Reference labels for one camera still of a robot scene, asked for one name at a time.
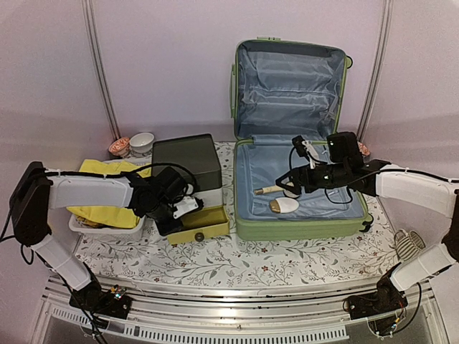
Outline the white plastic mesh basket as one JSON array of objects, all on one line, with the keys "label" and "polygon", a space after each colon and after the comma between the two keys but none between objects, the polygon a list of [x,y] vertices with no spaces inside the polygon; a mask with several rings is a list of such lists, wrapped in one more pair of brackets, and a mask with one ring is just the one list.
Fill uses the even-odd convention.
[{"label": "white plastic mesh basket", "polygon": [[[85,159],[79,172],[115,175],[139,168],[128,161],[102,162]],[[85,234],[112,235],[126,240],[141,239],[143,222],[131,209],[114,206],[71,206],[67,210],[75,216],[70,222],[72,231]]]}]

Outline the round cream compact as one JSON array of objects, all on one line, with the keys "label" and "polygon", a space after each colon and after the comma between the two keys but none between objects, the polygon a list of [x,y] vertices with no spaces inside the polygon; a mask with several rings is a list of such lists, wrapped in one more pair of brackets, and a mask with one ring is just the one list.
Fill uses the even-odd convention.
[{"label": "round cream compact", "polygon": [[284,193],[284,196],[285,196],[285,197],[292,198],[292,199],[297,199],[297,198],[300,197],[299,194],[293,193],[293,192],[291,192],[291,191],[289,191],[289,190],[287,190],[287,189],[285,189],[285,190],[283,191],[283,193]]}]

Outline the slim gold cosmetic pencil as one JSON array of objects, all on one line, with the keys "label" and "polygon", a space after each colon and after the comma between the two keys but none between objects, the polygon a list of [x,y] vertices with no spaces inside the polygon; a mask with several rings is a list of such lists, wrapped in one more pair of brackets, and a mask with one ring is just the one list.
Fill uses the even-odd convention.
[{"label": "slim gold cosmetic pencil", "polygon": [[276,193],[276,192],[284,192],[284,188],[281,188],[279,186],[268,186],[264,188],[258,188],[254,190],[254,195],[263,195],[263,194],[271,194],[271,193]]}]

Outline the green hard-shell suitcase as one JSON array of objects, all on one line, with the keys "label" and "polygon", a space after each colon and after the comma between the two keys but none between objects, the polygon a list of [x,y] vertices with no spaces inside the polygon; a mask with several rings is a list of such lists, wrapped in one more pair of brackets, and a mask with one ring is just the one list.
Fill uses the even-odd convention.
[{"label": "green hard-shell suitcase", "polygon": [[276,214],[273,186],[309,158],[293,152],[292,140],[310,142],[318,161],[330,159],[326,139],[338,129],[351,58],[337,47],[269,39],[241,42],[231,81],[235,226],[245,241],[347,237],[369,231],[373,217],[364,197],[347,188],[303,193],[299,207]]}]

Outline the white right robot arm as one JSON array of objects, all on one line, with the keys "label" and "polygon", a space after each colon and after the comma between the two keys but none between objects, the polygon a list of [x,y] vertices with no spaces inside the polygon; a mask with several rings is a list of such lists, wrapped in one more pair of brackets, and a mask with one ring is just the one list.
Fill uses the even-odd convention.
[{"label": "white right robot arm", "polygon": [[441,224],[448,225],[435,242],[424,240],[425,248],[414,257],[400,254],[400,262],[379,279],[375,292],[351,295],[345,301],[353,320],[402,310],[408,305],[405,294],[409,288],[458,263],[458,179],[403,168],[386,160],[365,159],[352,132],[331,134],[326,144],[327,162],[313,155],[305,138],[294,137],[293,152],[309,162],[289,168],[276,185],[297,195],[347,188],[367,196],[403,201],[426,209]]}]

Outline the drawer cabinet with dark top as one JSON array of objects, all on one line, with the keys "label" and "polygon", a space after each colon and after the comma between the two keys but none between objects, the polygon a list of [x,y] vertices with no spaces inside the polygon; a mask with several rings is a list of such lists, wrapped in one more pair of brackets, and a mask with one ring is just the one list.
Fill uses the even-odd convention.
[{"label": "drawer cabinet with dark top", "polygon": [[156,227],[170,244],[202,242],[229,234],[224,210],[222,168],[209,133],[160,140],[153,144],[153,176],[168,171],[186,182],[174,204],[173,229]]}]

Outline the plain yellow garment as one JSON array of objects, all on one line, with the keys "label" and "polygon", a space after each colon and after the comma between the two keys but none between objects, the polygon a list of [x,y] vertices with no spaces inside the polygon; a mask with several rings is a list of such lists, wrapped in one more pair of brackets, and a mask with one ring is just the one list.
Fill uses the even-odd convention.
[{"label": "plain yellow garment", "polygon": [[[101,161],[86,159],[83,161],[79,172],[96,173],[102,175],[118,175],[121,172],[132,172],[140,168],[127,161]],[[68,206],[67,210],[76,216],[88,221],[120,229],[133,229],[138,225],[140,218],[131,209],[122,205],[123,196],[114,192],[108,195],[97,189],[90,193],[89,201],[85,205]]]}]

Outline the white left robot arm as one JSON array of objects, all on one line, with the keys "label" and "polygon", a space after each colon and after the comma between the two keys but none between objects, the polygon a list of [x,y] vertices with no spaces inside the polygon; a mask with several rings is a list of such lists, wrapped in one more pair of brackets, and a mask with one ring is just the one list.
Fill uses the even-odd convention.
[{"label": "white left robot arm", "polygon": [[157,175],[142,177],[138,169],[117,174],[51,170],[33,161],[25,169],[9,199],[6,226],[22,246],[31,249],[58,274],[70,291],[69,304],[86,315],[125,320],[132,297],[120,286],[105,291],[89,266],[78,259],[66,241],[73,206],[113,206],[150,218],[161,234],[183,229],[182,216],[199,211],[204,202],[194,176],[184,178],[184,167],[161,163]]}]

